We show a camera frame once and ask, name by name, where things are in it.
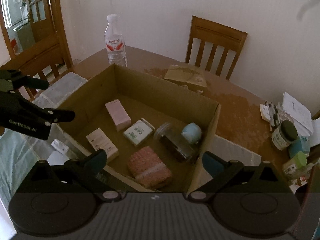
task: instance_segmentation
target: bottle cap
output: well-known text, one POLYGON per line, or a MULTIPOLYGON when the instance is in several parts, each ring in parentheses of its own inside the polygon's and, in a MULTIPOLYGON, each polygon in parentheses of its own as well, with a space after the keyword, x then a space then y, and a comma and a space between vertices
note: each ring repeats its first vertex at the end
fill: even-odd
POLYGON ((293 157, 293 159, 295 159, 295 163, 296 163, 298 169, 307 165, 307 157, 303 152, 298 152, 293 157))
POLYGON ((117 19, 117 15, 116 14, 109 14, 107 16, 108 22, 114 22, 116 19, 117 19))

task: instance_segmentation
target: white tissue box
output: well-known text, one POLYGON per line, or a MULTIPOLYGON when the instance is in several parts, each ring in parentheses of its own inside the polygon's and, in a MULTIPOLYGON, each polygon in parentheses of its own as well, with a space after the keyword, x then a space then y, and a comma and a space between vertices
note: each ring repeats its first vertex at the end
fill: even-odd
POLYGON ((118 148, 100 128, 90 133, 86 138, 95 151, 98 151, 99 149, 105 150, 107 153, 107 163, 119 156, 118 148))

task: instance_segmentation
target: pink box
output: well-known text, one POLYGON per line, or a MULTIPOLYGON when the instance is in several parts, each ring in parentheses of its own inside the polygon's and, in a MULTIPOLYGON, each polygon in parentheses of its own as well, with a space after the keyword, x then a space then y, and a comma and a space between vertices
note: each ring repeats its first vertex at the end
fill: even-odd
POLYGON ((106 103, 106 108, 116 125, 117 132, 131 125, 130 116, 127 114, 119 99, 106 103))

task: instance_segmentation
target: chair backrest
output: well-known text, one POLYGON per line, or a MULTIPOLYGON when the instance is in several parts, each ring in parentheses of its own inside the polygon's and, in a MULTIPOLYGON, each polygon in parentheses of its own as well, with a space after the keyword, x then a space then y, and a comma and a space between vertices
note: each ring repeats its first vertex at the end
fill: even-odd
POLYGON ((197 67, 199 67, 201 63, 205 42, 207 41, 207 42, 213 43, 212 50, 205 68, 207 71, 210 71, 211 69, 211 65, 217 50, 217 46, 222 46, 225 48, 222 53, 222 56, 216 71, 216 75, 218 76, 221 75, 221 71, 226 61, 228 51, 233 50, 236 52, 236 55, 232 61, 232 64, 229 68, 229 71, 226 77, 226 79, 229 80, 233 72, 233 69, 236 66, 237 60, 239 58, 239 55, 241 53, 241 50, 247 38, 247 35, 248 34, 245 32, 238 31, 228 26, 193 16, 192 23, 191 23, 187 56, 186 56, 186 63, 189 63, 190 61, 192 43, 194 38, 201 40, 198 55, 196 58, 196 63, 195 63, 195 66, 197 67))
MULTIPOLYGON (((49 76, 54 76, 54 78, 59 77, 59 66, 66 65, 68 69, 71 68, 71 65, 67 64, 64 60, 56 34, 37 42, 28 52, 28 54, 22 55, 21 53, 17 55, 14 59, 1 66, 1 69, 19 69, 24 75, 31 77, 38 75, 42 80, 50 82, 49 76), (48 48, 40 53, 39 51, 44 46, 48 48)), ((33 100, 34 96, 38 93, 37 90, 31 88, 25 89, 31 100, 33 100)))
POLYGON ((312 120, 318 119, 320 117, 320 111, 318 111, 313 117, 312 120))

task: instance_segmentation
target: cardboard box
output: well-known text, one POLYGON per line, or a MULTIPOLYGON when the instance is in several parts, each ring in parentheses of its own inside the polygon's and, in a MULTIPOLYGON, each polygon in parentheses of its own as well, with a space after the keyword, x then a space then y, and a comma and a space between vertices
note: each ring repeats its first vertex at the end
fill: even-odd
MULTIPOLYGON (((70 123, 60 123, 66 137, 86 156, 94 149, 86 136, 101 128, 119 149, 119 156, 105 170, 138 191, 145 189, 132 178, 127 162, 137 148, 114 127, 105 103, 119 99, 132 123, 141 118, 148 120, 156 129, 170 122, 182 130, 194 122, 204 134, 199 153, 209 149, 214 138, 220 104, 176 84, 129 68, 112 65, 89 80, 61 104, 62 109, 75 111, 76 118, 70 123)), ((196 163, 179 163, 164 146, 153 137, 140 147, 150 146, 173 174, 172 183, 161 188, 164 192, 187 192, 197 189, 210 180, 202 167, 201 158, 196 163)))
POLYGON ((192 65, 170 65, 164 79, 180 86, 188 86, 194 92, 203 91, 207 87, 203 70, 192 65))

